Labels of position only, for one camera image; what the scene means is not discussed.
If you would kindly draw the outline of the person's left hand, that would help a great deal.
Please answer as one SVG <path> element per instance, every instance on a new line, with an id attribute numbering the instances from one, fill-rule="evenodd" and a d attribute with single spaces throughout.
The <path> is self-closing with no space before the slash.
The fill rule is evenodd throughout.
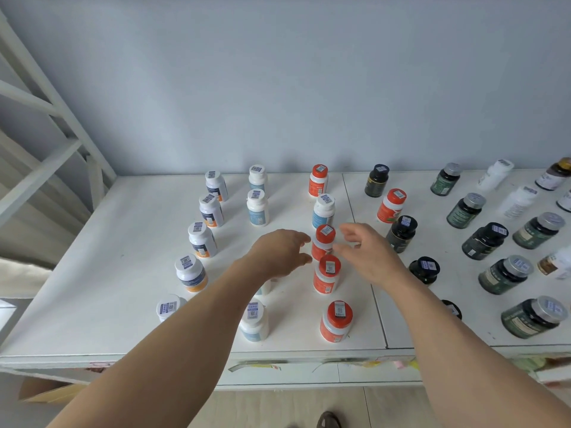
<path id="1" fill-rule="evenodd" d="M 310 242 L 306 233 L 289 229 L 278 229 L 261 236 L 244 257 L 247 276 L 264 282 L 289 275 L 302 267 L 294 265 L 294 254 L 303 252 Z"/>

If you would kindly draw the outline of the person's right hand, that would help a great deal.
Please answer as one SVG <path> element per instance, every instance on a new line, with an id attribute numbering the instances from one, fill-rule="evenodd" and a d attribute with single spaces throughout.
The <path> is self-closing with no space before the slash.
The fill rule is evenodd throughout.
<path id="1" fill-rule="evenodd" d="M 356 259 L 345 259 L 370 283 L 390 291 L 406 282 L 410 273 L 386 239 L 368 224 L 343 223 L 339 230 L 345 243 L 359 244 Z"/>

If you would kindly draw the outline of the person's left forearm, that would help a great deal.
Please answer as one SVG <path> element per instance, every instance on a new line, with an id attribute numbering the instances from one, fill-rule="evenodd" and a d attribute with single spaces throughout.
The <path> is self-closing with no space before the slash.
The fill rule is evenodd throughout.
<path id="1" fill-rule="evenodd" d="M 187 428 L 272 267 L 245 256 L 82 390 L 47 428 Z"/>

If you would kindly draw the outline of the person's right forearm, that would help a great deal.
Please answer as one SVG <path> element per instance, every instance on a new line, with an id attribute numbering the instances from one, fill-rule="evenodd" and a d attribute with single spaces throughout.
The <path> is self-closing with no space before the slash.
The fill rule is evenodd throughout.
<path id="1" fill-rule="evenodd" d="M 403 316 L 441 424 L 571 428 L 571 408 L 489 347 L 404 266 L 376 279 Z"/>

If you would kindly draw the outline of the orange bottle red cap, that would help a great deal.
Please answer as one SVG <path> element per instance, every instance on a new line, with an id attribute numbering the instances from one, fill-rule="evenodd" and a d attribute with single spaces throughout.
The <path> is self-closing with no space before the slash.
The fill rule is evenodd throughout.
<path id="1" fill-rule="evenodd" d="M 341 261 L 333 254 L 324 255 L 316 264 L 313 287 L 321 295 L 330 295 L 341 274 Z"/>
<path id="2" fill-rule="evenodd" d="M 333 243 L 336 237 L 336 230 L 331 224 L 318 226 L 315 236 L 312 238 L 311 256 L 315 261 L 320 261 L 322 257 L 331 254 Z"/>
<path id="3" fill-rule="evenodd" d="M 324 310 L 319 331 L 327 342 L 339 343 L 344 340 L 354 320 L 353 309 L 343 300 L 332 301 Z"/>
<path id="4" fill-rule="evenodd" d="M 324 164 L 316 164 L 310 173 L 308 193 L 310 196 L 317 198 L 327 192 L 328 184 L 328 167 Z"/>
<path id="5" fill-rule="evenodd" d="M 382 203 L 376 213 L 377 221 L 382 223 L 392 224 L 396 222 L 404 202 L 407 199 L 407 194 L 400 188 L 393 188 L 383 197 Z"/>

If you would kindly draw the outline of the white bottle orange-blue label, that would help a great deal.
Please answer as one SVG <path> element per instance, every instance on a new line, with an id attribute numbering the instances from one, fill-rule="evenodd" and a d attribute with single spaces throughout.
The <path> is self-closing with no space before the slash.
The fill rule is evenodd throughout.
<path id="1" fill-rule="evenodd" d="M 160 323 L 166 321 L 177 310 L 187 303 L 187 300 L 179 295 L 168 294 L 162 297 L 156 304 L 156 315 Z"/>
<path id="2" fill-rule="evenodd" d="M 201 260 L 193 254 L 187 254 L 175 261 L 178 279 L 191 293 L 202 291 L 208 285 L 208 275 Z"/>
<path id="3" fill-rule="evenodd" d="M 208 259 L 218 253 L 212 230 L 203 221 L 195 221 L 188 227 L 189 242 L 196 257 Z"/>
<path id="4" fill-rule="evenodd" d="M 229 198 L 225 179 L 219 171 L 207 171 L 205 173 L 206 187 L 209 193 L 217 196 L 219 202 Z"/>
<path id="5" fill-rule="evenodd" d="M 217 195 L 209 193 L 199 199 L 199 210 L 203 220 L 209 228 L 220 228 L 225 219 Z"/>

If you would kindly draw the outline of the green bottle grey cap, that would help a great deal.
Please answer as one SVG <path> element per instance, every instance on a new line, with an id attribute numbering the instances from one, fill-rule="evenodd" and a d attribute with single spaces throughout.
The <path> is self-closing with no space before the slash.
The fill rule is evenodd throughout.
<path id="1" fill-rule="evenodd" d="M 540 295 L 527 299 L 501 313 L 501 322 L 511 335 L 529 339 L 557 328 L 569 316 L 559 300 Z"/>
<path id="2" fill-rule="evenodd" d="M 453 228 L 467 228 L 482 211 L 486 201 L 486 198 L 479 193 L 471 192 L 466 194 L 446 216 L 447 223 Z"/>
<path id="3" fill-rule="evenodd" d="M 512 235 L 512 240 L 527 250 L 537 249 L 565 226 L 563 217 L 553 212 L 544 212 L 527 221 Z"/>
<path id="4" fill-rule="evenodd" d="M 500 259 L 478 275 L 480 286 L 488 293 L 502 295 L 526 281 L 534 272 L 527 258 L 513 254 Z"/>
<path id="5" fill-rule="evenodd" d="M 454 188 L 461 177 L 462 168 L 460 164 L 448 163 L 438 173 L 430 190 L 437 196 L 447 196 Z"/>

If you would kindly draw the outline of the brown bottle white cap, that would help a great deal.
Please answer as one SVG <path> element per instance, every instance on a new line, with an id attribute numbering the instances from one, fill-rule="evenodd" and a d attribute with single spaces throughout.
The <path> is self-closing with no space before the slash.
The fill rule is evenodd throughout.
<path id="1" fill-rule="evenodd" d="M 555 280 L 563 281 L 571 278 L 571 245 L 540 259 L 537 268 L 543 275 Z"/>

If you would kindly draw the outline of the white-label bottle gold cap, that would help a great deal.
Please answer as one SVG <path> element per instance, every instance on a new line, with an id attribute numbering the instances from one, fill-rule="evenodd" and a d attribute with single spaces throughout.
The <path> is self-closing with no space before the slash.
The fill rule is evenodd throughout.
<path id="1" fill-rule="evenodd" d="M 534 183 L 545 191 L 555 191 L 571 177 L 571 157 L 561 158 L 552 164 Z"/>

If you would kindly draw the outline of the brown cardboard box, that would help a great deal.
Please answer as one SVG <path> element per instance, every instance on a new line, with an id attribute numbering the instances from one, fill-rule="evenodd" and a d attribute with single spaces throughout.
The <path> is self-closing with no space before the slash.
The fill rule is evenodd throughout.
<path id="1" fill-rule="evenodd" d="M 65 383 L 35 377 L 26 377 L 21 384 L 18 401 L 25 403 L 46 403 L 66 405 L 71 402 L 87 385 Z"/>

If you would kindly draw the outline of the white stair frame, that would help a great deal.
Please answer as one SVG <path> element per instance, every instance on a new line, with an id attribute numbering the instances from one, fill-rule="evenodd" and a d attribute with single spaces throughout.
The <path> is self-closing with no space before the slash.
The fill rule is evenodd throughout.
<path id="1" fill-rule="evenodd" d="M 0 7 L 0 136 L 28 173 L 0 203 L 0 225 L 46 184 L 88 220 L 117 179 Z"/>

